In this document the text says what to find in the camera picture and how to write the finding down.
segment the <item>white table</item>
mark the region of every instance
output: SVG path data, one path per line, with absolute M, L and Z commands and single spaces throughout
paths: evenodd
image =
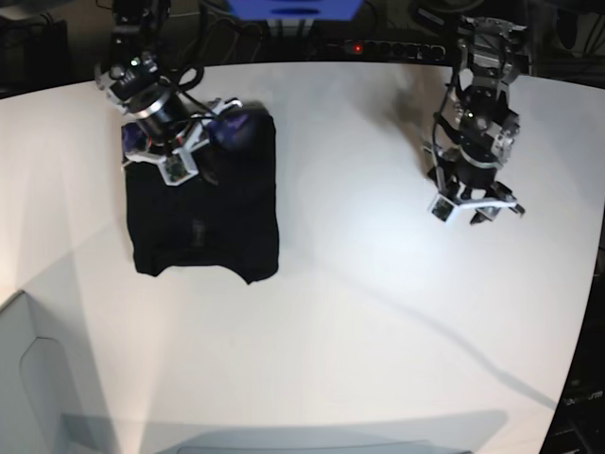
M 0 285 L 25 289 L 39 335 L 63 345 L 74 424 L 123 453 L 537 453 L 595 265 L 605 92 L 515 82 L 522 133 L 500 180 L 527 215 L 446 227 L 426 212 L 417 127 L 447 79 L 373 63 L 207 71 L 195 96 L 260 99 L 277 125 L 281 268 L 250 287 L 217 267 L 135 272 L 123 119 L 92 83 L 0 101 Z

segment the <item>black t-shirt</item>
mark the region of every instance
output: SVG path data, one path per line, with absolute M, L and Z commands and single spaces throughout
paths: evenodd
M 238 129 L 227 135 L 216 122 L 222 145 L 215 140 L 194 152 L 200 174 L 180 186 L 165 185 L 154 165 L 126 167 L 137 271 L 157 276 L 171 266 L 219 265 L 248 284 L 277 272 L 273 119 L 255 109 L 237 111 L 231 121 Z

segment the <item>table surface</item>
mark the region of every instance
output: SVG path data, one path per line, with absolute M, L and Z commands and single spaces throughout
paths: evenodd
M 448 79 L 376 63 L 207 70 L 194 96 L 260 100 L 277 127 L 280 271 L 249 287 L 218 267 L 135 272 L 124 119 L 92 83 L 0 101 L 0 286 L 26 290 L 39 335 L 64 348 L 74 424 L 105 452 L 537 453 L 596 260 L 605 92 L 516 81 L 522 132 L 500 180 L 527 214 L 445 226 L 419 149 Z

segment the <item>blue box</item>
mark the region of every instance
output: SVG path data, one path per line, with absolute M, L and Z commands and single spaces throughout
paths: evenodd
M 229 0 L 244 21 L 318 19 L 350 21 L 363 0 Z

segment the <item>black cloth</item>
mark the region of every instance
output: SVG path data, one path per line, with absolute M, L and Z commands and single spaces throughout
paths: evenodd
M 275 216 L 275 127 L 265 110 L 244 127 L 194 153 L 201 175 L 167 186 L 150 164 L 126 167 L 127 224 L 137 271 L 159 275 L 171 266 L 219 265 L 248 284 L 278 270 Z M 208 168 L 218 184 L 208 183 Z

